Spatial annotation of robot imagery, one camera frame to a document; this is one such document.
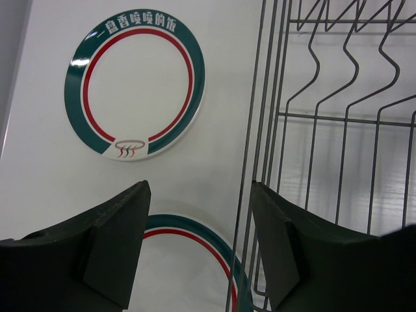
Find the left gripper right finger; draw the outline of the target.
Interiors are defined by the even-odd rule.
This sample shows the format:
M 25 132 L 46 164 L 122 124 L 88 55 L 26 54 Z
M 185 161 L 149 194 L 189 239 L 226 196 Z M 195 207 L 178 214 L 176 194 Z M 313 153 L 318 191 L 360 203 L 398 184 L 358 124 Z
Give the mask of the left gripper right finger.
M 331 223 L 253 182 L 273 311 L 414 311 L 415 226 L 382 236 Z

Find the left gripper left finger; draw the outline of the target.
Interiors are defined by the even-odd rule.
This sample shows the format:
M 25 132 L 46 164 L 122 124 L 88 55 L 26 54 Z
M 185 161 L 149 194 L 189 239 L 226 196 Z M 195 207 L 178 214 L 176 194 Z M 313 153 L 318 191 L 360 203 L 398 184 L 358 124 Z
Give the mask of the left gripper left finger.
M 1 310 L 127 309 L 150 200 L 140 181 L 54 226 L 2 240 Z

